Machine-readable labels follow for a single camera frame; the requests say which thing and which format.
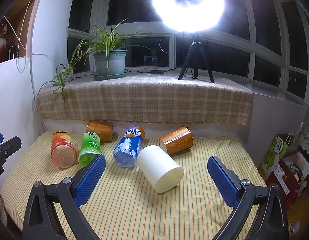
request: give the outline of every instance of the green paper bag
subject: green paper bag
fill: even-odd
[[[267,178],[270,177],[271,172],[277,166],[279,160],[284,156],[288,149],[288,144],[277,134],[272,141],[271,147],[267,152],[267,155],[264,157],[263,162],[261,163],[259,170]]]

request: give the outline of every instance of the orange cup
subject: orange cup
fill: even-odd
[[[86,132],[95,132],[102,142],[110,142],[112,140],[113,127],[103,123],[90,121],[87,124]]]
[[[161,137],[159,143],[161,149],[171,155],[191,148],[193,146],[193,136],[188,127],[181,126],[172,133]]]

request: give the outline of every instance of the ring light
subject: ring light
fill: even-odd
[[[152,0],[153,6],[168,27],[179,32],[197,32],[213,27],[224,9],[224,0],[201,0],[182,6],[176,0]]]

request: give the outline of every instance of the blue plastic bottle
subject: blue plastic bottle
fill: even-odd
[[[113,158],[120,167],[132,168],[136,165],[144,137],[145,132],[139,126],[133,125],[126,130],[113,153]]]

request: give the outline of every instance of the bed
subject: bed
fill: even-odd
[[[19,160],[5,181],[1,194],[5,207],[22,230],[29,193],[35,181],[54,184],[72,177],[79,165],[68,169],[56,167],[50,160],[51,136],[41,135]],[[83,135],[71,134],[77,148]],[[232,208],[225,205],[207,172],[207,161],[217,155],[240,179],[254,185],[265,183],[250,156],[236,138],[229,136],[196,138],[194,146],[173,159],[184,168],[180,183],[168,192],[154,191],[138,166],[122,169],[112,158],[112,151],[121,137],[102,146],[107,160],[99,180],[82,213],[100,239],[212,239]],[[158,138],[146,138],[143,147],[159,145]],[[57,214],[68,239],[75,239],[59,204]],[[238,239],[244,239],[257,211],[251,213]]]

